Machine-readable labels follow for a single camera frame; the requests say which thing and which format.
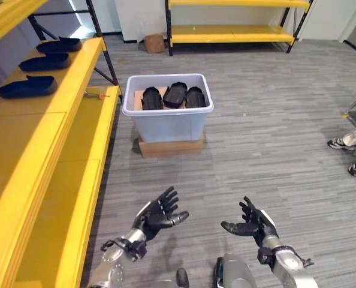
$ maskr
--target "yellow shelving unit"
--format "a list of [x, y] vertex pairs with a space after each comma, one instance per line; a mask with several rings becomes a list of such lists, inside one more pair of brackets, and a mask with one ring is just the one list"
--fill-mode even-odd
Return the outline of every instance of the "yellow shelving unit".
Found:
[[170, 0], [173, 5], [243, 5], [269, 7], [300, 7], [308, 9], [310, 4], [304, 0]]
[[[23, 250], [83, 93], [102, 38], [86, 40], [70, 53], [66, 70], [29, 73], [55, 77], [53, 95], [6, 100], [0, 97], [0, 287], [14, 281]], [[33, 51], [30, 57], [39, 55]], [[17, 68], [4, 84], [24, 79]]]
[[[288, 43], [287, 53], [297, 38], [313, 0], [165, 0], [167, 41], [169, 55], [173, 55], [173, 44], [184, 43], [243, 43], [243, 42], [284, 42]], [[280, 25], [171, 25], [171, 9], [177, 5], [245, 5], [283, 7]], [[304, 13], [293, 34], [283, 29], [290, 8], [303, 8]]]
[[[4, 0], [0, 38], [24, 18], [40, 38], [33, 14], [46, 0]], [[101, 35], [91, 0], [90, 16]], [[103, 53], [111, 78], [95, 68]], [[52, 95], [6, 100], [0, 97], [0, 287], [77, 287], [119, 86], [87, 88], [95, 69], [117, 83], [102, 37], [83, 40], [62, 70], [26, 73], [16, 68], [3, 85], [26, 76], [53, 76]], [[27, 57], [43, 56], [33, 50]], [[84, 98], [85, 91], [103, 100]]]
[[89, 88], [34, 224], [14, 287], [79, 287], [118, 86]]
[[173, 26], [172, 43], [288, 42], [294, 37], [280, 26]]
[[4, 0], [0, 4], [0, 39], [47, 0]]

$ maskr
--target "white plastic bin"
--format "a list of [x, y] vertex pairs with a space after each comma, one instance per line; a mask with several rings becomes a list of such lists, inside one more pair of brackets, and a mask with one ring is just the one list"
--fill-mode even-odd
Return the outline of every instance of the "white plastic bin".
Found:
[[[206, 107], [190, 109], [143, 110], [134, 111], [134, 95], [137, 90], [147, 87], [171, 86], [175, 82], [186, 83], [188, 88], [201, 88]], [[141, 75], [128, 79], [122, 113], [130, 116], [146, 143], [198, 140], [201, 137], [207, 114], [214, 104], [202, 74]]]

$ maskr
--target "black shoe insert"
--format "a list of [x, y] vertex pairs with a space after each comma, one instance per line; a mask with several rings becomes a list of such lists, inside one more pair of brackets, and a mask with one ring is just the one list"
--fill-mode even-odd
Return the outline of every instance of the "black shoe insert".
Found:
[[45, 57], [31, 58], [21, 62], [19, 67], [23, 71], [57, 70], [70, 66], [71, 60], [67, 53], [46, 54]]
[[74, 52], [82, 48], [81, 40], [78, 38], [59, 37], [59, 40], [41, 43], [37, 50], [41, 53]]
[[143, 92], [141, 101], [143, 110], [161, 110], [164, 108], [162, 97], [155, 87], [148, 87]]
[[202, 90], [198, 87], [191, 87], [186, 94], [186, 108], [206, 107], [206, 102]]
[[49, 95], [57, 90], [57, 82], [52, 76], [26, 77], [26, 81], [15, 81], [0, 87], [0, 96], [6, 99], [30, 98]]
[[167, 88], [164, 103], [170, 108], [179, 108], [182, 105], [188, 87], [183, 82], [176, 82]]

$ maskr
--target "white door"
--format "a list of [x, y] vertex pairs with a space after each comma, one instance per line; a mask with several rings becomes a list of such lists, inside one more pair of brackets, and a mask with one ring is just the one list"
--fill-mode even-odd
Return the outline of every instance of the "white door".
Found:
[[314, 0], [299, 38], [342, 41], [355, 25], [356, 0]]

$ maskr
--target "black metal frame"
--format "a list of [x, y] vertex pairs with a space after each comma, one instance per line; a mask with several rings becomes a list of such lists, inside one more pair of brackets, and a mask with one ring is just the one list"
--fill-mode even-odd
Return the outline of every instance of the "black metal frame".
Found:
[[171, 11], [169, 9], [169, 0], [165, 0], [165, 13], [166, 13], [166, 25], [167, 25], [167, 44], [168, 44], [168, 54], [173, 55], [173, 48], [171, 46]]
[[295, 32], [293, 33], [293, 35], [292, 35], [292, 36], [294, 37], [294, 41], [288, 46], [286, 53], [290, 53], [292, 47], [294, 46], [295, 41], [297, 41], [297, 39], [298, 39], [298, 34], [299, 34], [299, 32], [300, 32], [300, 30], [301, 30], [301, 28], [302, 28], [302, 26], [303, 26], [304, 21], [306, 20], [307, 14], [309, 14], [309, 11], [311, 10], [312, 2], [314, 2], [314, 0], [309, 0], [309, 4], [310, 4], [310, 5], [309, 5], [309, 9], [307, 9], [307, 11], [304, 11], [304, 13], [303, 13], [303, 15], [302, 15], [302, 18], [301, 18], [300, 21], [299, 21], [298, 27], [297, 27], [297, 29], [295, 30]]
[[[293, 31], [293, 36], [294, 36], [294, 41], [288, 45], [288, 48], [287, 48], [287, 51], [286, 53], [290, 53], [294, 43], [296, 40], [298, 40], [298, 34], [302, 28], [302, 25], [304, 23], [304, 20], [306, 19], [306, 16], [308, 14], [308, 12], [310, 11], [311, 9], [311, 5], [313, 3], [314, 0], [309, 0], [309, 9], [307, 9], [307, 11], [304, 11], [303, 13], [303, 16], [302, 18], [300, 19], [300, 22], [298, 24], [298, 27], [295, 31]], [[282, 16], [282, 20], [280, 21], [280, 27], [283, 27], [285, 22], [286, 22], [286, 18], [287, 18], [287, 15], [290, 11], [290, 8], [289, 7], [286, 7], [284, 13], [283, 13], [283, 16]], [[168, 43], [168, 54], [170, 56], [173, 55], [173, 48], [171, 46], [171, 10], [169, 8], [169, 0], [165, 0], [165, 14], [166, 14], [166, 25], [167, 25], [167, 43]]]
[[110, 55], [107, 51], [107, 46], [106, 46], [106, 42], [105, 42], [105, 38], [102, 34], [102, 30], [101, 27], [99, 26], [98, 23], [98, 19], [97, 16], [95, 14], [95, 10], [94, 10], [94, 6], [92, 3], [92, 0], [86, 0], [86, 5], [88, 6], [87, 10], [76, 10], [76, 11], [57, 11], [57, 12], [46, 12], [46, 13], [34, 13], [29, 15], [28, 20], [30, 21], [30, 24], [33, 26], [33, 29], [35, 31], [35, 33], [37, 34], [38, 38], [40, 40], [46, 40], [46, 37], [44, 35], [47, 34], [50, 38], [52, 39], [57, 39], [57, 37], [55, 35], [53, 35], [49, 30], [47, 30], [45, 27], [43, 27], [42, 25], [40, 25], [37, 20], [35, 19], [35, 16], [49, 16], [49, 15], [64, 15], [64, 14], [77, 14], [77, 13], [89, 13], [93, 24], [94, 24], [94, 28], [95, 28], [95, 35], [97, 37], [102, 37], [102, 40], [104, 42], [104, 51], [103, 54], [105, 56], [105, 60], [108, 66], [108, 69], [110, 71], [110, 75], [111, 77], [109, 77], [108, 75], [106, 75], [105, 73], [103, 73], [101, 70], [99, 70], [98, 68], [94, 68], [94, 70], [101, 75], [103, 78], [105, 78], [107, 81], [109, 81], [110, 83], [119, 86], [117, 77], [116, 77], [116, 73], [114, 72], [114, 68], [113, 68], [113, 64], [111, 63], [111, 59], [110, 59]]

